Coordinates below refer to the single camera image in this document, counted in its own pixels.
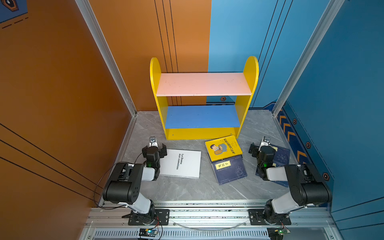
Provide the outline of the white La Dame book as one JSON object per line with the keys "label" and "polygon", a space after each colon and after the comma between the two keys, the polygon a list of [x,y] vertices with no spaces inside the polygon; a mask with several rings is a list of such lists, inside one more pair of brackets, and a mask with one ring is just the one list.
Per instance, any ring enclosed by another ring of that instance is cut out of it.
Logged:
{"label": "white La Dame book", "polygon": [[160,176],[199,179],[201,151],[167,149],[160,159]]}

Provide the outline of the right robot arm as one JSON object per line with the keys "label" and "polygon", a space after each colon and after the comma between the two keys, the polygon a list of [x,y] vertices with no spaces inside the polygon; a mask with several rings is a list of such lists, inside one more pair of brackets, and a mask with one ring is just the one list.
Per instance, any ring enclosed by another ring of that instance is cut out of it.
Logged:
{"label": "right robot arm", "polygon": [[276,150],[264,142],[250,145],[249,153],[257,158],[256,174],[264,181],[287,182],[289,192],[268,200],[261,216],[270,224],[280,221],[289,213],[308,205],[321,205],[332,201],[332,193],[314,165],[284,165],[275,167]]}

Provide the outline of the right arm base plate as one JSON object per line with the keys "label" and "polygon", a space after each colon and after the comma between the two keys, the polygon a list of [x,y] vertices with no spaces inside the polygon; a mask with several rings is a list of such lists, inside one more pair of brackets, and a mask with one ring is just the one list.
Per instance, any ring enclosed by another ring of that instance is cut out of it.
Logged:
{"label": "right arm base plate", "polygon": [[277,226],[292,224],[288,214],[276,214],[275,212],[266,212],[264,209],[249,209],[249,220],[252,226]]}

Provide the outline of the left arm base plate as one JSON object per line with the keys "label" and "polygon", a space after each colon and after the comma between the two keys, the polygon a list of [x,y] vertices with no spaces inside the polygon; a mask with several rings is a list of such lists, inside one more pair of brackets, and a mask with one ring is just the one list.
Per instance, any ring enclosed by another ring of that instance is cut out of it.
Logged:
{"label": "left arm base plate", "polygon": [[129,226],[167,226],[170,220],[169,209],[155,209],[148,214],[138,214],[131,211],[128,225]]}

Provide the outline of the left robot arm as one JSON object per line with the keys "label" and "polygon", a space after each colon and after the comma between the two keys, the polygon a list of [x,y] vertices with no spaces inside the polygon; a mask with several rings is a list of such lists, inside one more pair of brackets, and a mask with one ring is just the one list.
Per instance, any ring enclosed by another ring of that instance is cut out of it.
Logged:
{"label": "left robot arm", "polygon": [[142,149],[146,159],[143,164],[119,162],[103,190],[103,200],[119,204],[132,210],[140,217],[153,219],[155,207],[152,200],[140,193],[142,182],[156,181],[161,172],[160,159],[167,156],[167,146],[153,142]]}

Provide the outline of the yellow cartoon cover book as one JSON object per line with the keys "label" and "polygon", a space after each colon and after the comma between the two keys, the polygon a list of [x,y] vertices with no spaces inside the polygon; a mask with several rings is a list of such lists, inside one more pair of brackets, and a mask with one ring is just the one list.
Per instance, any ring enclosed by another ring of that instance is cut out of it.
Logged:
{"label": "yellow cartoon cover book", "polygon": [[211,162],[221,161],[243,154],[235,136],[210,140],[205,142],[205,146]]}

